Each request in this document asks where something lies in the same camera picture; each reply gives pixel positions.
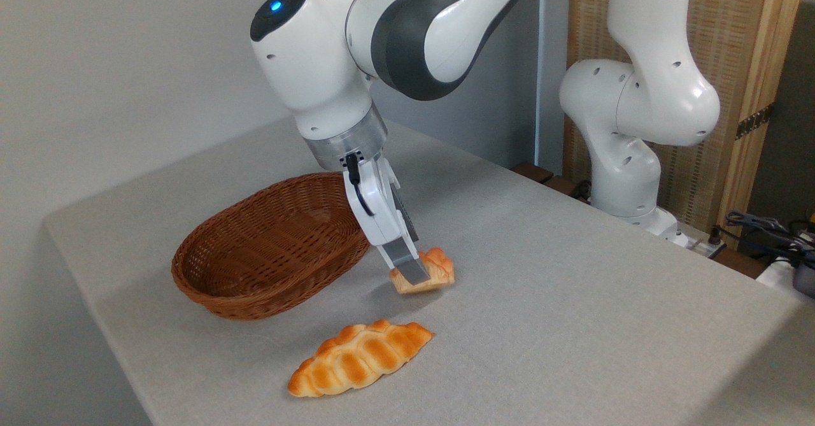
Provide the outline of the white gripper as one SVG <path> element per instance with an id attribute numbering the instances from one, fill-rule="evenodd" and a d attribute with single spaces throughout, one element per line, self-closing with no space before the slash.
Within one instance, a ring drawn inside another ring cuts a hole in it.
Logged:
<path id="1" fill-rule="evenodd" d="M 402 205 L 400 184 L 387 159 L 344 157 L 344 191 L 359 226 L 382 257 L 411 285 L 430 279 L 414 245 L 413 223 Z"/>

